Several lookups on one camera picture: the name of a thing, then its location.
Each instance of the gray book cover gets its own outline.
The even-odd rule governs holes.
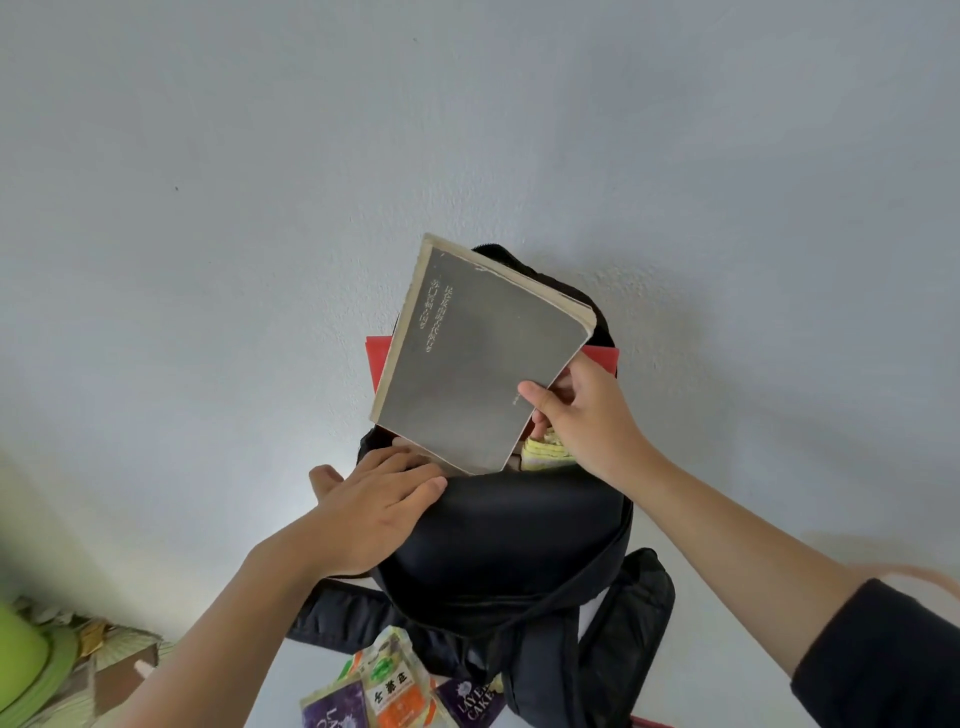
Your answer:
[[[461,246],[424,237],[371,419],[466,473],[503,469],[532,407],[589,339],[593,310]]]

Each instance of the yellow cloth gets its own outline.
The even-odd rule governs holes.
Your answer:
[[[522,471],[543,471],[573,465],[577,461],[564,447],[557,433],[550,427],[543,436],[543,442],[528,437],[520,451],[520,469]]]

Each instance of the open backpack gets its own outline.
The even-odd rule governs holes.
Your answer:
[[[475,249],[591,306],[588,344],[614,346],[596,304],[498,245]],[[357,459],[388,447],[375,426]],[[313,590],[287,637],[347,654],[401,627],[427,669],[486,685],[535,728],[626,728],[674,603],[650,548],[627,554],[633,504],[577,465],[450,477],[410,538],[371,576]],[[582,636],[581,607],[599,598]]]

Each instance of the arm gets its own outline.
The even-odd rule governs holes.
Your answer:
[[[793,675],[861,580],[670,463],[637,428],[616,380],[583,354],[558,385],[556,394],[518,388],[538,410],[536,431],[549,420],[580,465],[646,511]]]
[[[374,450],[345,481],[310,473],[320,505],[256,546],[199,621],[133,694],[118,728],[242,726],[297,610],[320,579],[393,553],[446,487],[405,448]]]

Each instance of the book spine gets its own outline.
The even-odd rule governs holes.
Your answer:
[[[407,336],[407,329],[410,327],[410,322],[414,317],[414,311],[417,308],[417,298],[420,295],[420,289],[423,286],[423,279],[426,277],[426,269],[430,263],[430,255],[432,253],[433,244],[427,236],[424,236],[423,242],[420,244],[420,255],[417,257],[417,265],[414,268],[414,277],[413,280],[410,281],[407,298],[403,302],[400,318],[396,322],[394,338],[390,342],[390,351],[387,353],[387,363],[384,365],[383,374],[380,376],[380,386],[376,388],[376,396],[373,398],[373,408],[370,413],[370,419],[373,423],[378,422],[380,419],[380,411],[383,409],[383,402],[387,398],[390,382],[394,378],[396,362],[400,358],[403,340]]]

